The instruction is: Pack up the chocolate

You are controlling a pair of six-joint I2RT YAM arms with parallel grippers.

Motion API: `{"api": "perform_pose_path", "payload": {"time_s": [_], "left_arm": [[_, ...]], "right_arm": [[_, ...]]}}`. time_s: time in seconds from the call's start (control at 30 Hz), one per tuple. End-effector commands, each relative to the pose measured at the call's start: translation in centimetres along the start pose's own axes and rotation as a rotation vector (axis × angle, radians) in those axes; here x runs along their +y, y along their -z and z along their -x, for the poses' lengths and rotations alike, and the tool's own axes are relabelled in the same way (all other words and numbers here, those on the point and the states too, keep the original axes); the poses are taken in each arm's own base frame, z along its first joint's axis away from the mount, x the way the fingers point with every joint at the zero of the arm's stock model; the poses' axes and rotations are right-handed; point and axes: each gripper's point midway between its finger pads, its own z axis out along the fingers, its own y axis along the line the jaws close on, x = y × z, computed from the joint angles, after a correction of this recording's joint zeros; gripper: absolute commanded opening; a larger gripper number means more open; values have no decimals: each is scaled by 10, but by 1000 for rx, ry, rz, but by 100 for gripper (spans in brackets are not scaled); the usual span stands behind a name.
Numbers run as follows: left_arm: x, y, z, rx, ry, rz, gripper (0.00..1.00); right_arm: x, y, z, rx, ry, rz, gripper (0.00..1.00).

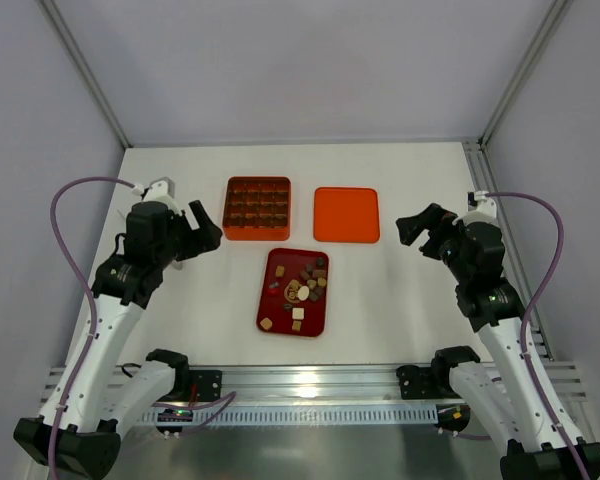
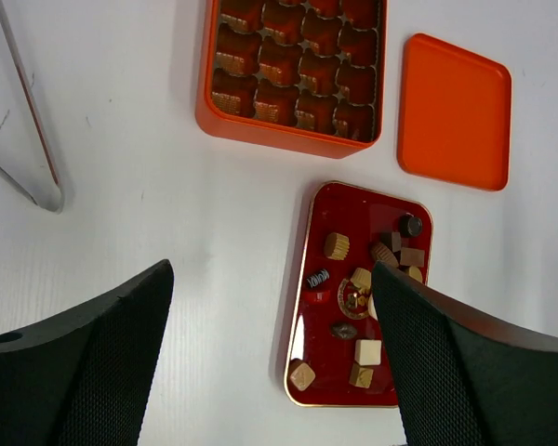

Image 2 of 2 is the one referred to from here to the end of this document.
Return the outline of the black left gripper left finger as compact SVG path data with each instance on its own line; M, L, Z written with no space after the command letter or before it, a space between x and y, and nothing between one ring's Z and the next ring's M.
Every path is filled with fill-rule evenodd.
M135 445L174 272L162 260L111 291L0 334L0 445Z

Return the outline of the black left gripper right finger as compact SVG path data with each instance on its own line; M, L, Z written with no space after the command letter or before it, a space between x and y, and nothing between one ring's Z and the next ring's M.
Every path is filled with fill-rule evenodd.
M384 263L373 302L408 445L558 445L558 337Z

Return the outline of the tan ridged cup chocolate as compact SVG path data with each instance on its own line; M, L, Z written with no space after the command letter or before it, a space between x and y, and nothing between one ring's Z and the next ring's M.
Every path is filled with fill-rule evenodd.
M324 255L331 260L344 260L350 250L349 237L337 232L329 233L325 238Z

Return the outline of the metal tongs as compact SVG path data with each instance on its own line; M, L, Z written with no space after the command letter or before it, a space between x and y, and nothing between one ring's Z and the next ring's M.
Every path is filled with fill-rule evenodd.
M0 179L35 206L57 214L64 192L33 87L34 74L25 70L0 1Z

